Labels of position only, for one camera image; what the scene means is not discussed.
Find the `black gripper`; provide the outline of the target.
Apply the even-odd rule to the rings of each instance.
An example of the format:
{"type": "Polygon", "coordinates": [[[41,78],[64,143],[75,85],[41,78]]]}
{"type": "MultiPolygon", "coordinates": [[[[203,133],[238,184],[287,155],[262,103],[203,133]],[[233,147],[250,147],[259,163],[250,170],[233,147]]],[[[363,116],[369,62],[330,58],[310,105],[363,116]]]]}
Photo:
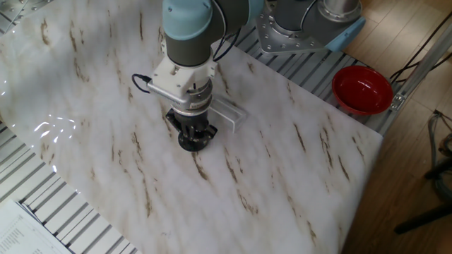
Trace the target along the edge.
{"type": "Polygon", "coordinates": [[[195,116],[185,116],[170,109],[165,118],[178,131],[178,139],[180,140],[191,139],[191,128],[193,129],[192,140],[194,141],[211,140],[218,131],[216,127],[209,124],[208,112],[206,111],[195,116]]]}

